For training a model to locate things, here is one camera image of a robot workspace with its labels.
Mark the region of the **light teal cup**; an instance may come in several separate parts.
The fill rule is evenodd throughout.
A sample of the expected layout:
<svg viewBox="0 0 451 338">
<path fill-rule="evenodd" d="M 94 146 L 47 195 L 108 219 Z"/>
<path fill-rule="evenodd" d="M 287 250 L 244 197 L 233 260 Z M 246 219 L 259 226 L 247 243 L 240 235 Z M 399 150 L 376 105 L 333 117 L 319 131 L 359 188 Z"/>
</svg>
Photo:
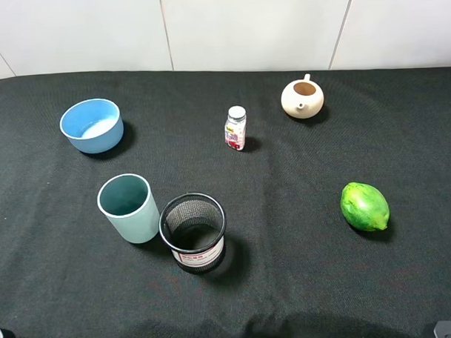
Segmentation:
<svg viewBox="0 0 451 338">
<path fill-rule="evenodd" d="M 97 205 L 129 243 L 146 243 L 158 234 L 160 213 L 143 176 L 126 173 L 109 179 L 98 192 Z"/>
</svg>

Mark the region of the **small white-capped bottle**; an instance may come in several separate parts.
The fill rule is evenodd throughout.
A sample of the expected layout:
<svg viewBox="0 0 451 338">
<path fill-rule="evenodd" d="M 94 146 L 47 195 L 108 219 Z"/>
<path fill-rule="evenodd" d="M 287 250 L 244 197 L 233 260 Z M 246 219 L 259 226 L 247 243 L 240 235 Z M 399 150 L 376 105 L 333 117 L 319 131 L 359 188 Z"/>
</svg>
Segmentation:
<svg viewBox="0 0 451 338">
<path fill-rule="evenodd" d="M 246 137 L 247 113 L 244 107 L 230 107 L 225 122 L 225 143 L 234 150 L 243 150 Z"/>
</svg>

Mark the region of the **black mesh pen holder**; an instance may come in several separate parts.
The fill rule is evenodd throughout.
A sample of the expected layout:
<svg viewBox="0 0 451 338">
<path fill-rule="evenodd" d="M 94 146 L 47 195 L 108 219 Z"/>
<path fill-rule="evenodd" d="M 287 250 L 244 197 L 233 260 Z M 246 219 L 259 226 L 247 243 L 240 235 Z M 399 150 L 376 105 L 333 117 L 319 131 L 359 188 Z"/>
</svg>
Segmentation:
<svg viewBox="0 0 451 338">
<path fill-rule="evenodd" d="M 216 269 L 225 257 L 226 213 L 205 193 L 187 193 L 162 210 L 159 233 L 178 266 L 190 274 Z"/>
</svg>

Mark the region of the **cream ceramic teapot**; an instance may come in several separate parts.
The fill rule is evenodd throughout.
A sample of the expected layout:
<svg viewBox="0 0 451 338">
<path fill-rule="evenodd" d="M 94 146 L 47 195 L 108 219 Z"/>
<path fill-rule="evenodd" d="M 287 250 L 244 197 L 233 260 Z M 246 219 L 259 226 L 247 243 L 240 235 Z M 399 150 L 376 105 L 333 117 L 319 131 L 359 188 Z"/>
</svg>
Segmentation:
<svg viewBox="0 0 451 338">
<path fill-rule="evenodd" d="M 281 105 L 295 119 L 312 118 L 324 105 L 324 92 L 306 73 L 303 79 L 290 82 L 281 93 Z"/>
</svg>

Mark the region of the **blue bowl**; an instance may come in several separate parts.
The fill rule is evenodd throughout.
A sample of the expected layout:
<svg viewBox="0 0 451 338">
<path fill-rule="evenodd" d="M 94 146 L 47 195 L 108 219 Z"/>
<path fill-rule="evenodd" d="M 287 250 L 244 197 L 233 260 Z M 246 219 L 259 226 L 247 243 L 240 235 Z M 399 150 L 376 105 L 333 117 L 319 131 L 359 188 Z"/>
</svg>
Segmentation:
<svg viewBox="0 0 451 338">
<path fill-rule="evenodd" d="M 64 112 L 59 128 L 82 153 L 103 153 L 124 135 L 120 108 L 109 99 L 87 99 Z"/>
</svg>

